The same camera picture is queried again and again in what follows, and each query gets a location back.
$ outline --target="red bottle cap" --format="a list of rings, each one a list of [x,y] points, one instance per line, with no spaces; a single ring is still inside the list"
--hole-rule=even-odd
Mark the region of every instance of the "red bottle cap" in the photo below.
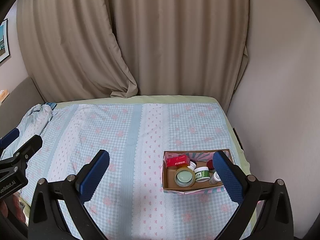
[[[212,164],[212,160],[207,161],[207,167],[208,167],[209,170],[213,170],[214,169],[213,164]]]

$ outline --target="blue gripper pad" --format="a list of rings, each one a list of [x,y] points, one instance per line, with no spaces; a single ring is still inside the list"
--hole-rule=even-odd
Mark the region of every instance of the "blue gripper pad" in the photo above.
[[[212,163],[229,197],[233,202],[237,202],[240,205],[244,198],[244,187],[246,187],[246,185],[243,184],[247,184],[247,182],[245,182],[245,174],[238,166],[231,163],[223,151],[218,151],[213,154]]]
[[[76,189],[82,204],[91,200],[109,163],[109,153],[105,150],[100,150],[92,161],[84,165],[77,174]]]
[[[0,148],[6,149],[15,139],[17,139],[20,135],[19,129],[14,128],[7,135],[0,139]]]

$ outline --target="red medicine box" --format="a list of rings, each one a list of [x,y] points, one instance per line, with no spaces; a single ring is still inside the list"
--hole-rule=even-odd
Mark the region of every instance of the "red medicine box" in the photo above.
[[[178,169],[190,166],[190,158],[187,155],[181,155],[167,159],[167,169]]]

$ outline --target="white jar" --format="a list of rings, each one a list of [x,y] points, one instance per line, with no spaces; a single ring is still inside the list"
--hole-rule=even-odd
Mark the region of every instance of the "white jar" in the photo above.
[[[211,185],[217,184],[217,183],[220,182],[220,181],[221,181],[221,179],[220,179],[220,177],[219,177],[219,175],[218,175],[217,172],[215,172],[214,174],[212,174],[212,175],[211,175],[211,178],[209,179],[209,183],[210,183]]]
[[[200,167],[195,169],[196,182],[204,182],[210,179],[208,167]]]

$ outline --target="framed picture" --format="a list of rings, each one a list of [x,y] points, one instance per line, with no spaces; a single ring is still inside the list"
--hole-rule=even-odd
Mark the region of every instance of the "framed picture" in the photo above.
[[[0,25],[0,62],[10,56],[7,23],[8,19],[5,19]]]

